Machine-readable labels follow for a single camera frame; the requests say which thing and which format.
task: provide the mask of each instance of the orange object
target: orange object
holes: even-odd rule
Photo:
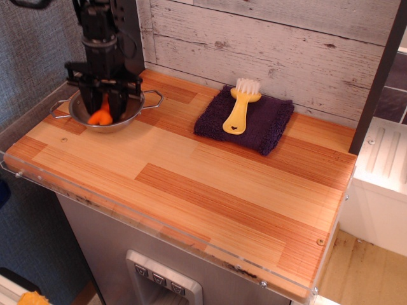
[[[24,293],[17,305],[49,305],[49,302],[45,297],[34,291]]]
[[[109,96],[106,94],[103,98],[102,106],[98,111],[93,113],[89,120],[88,124],[91,125],[110,125],[113,123],[113,118],[110,115],[110,108],[109,108]]]

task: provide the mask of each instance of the dark purple towel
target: dark purple towel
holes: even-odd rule
[[[230,86],[223,87],[195,123],[194,133],[219,141],[228,141],[258,151],[267,156],[279,142],[294,111],[292,100],[262,96],[247,107],[246,131],[231,135],[223,131],[223,122],[229,117],[236,100],[230,95]]]

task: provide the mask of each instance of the wooden countertop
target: wooden countertop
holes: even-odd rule
[[[165,95],[159,108],[110,134],[48,116],[7,151],[6,164],[249,280],[266,280],[291,299],[306,299],[354,168],[356,156],[347,152],[354,130],[294,113],[264,157],[193,134],[217,90],[153,71],[142,77],[144,91]],[[157,100],[146,95],[146,105]]]

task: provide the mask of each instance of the brush bristles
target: brush bristles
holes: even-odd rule
[[[247,94],[257,94],[260,90],[260,83],[247,78],[238,78],[236,82],[237,91]]]

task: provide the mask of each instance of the yellow brush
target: yellow brush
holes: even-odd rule
[[[236,88],[230,94],[236,99],[229,118],[223,123],[223,130],[232,135],[241,135],[246,130],[246,113],[248,103],[257,102],[261,98],[260,84],[246,78],[238,78]]]

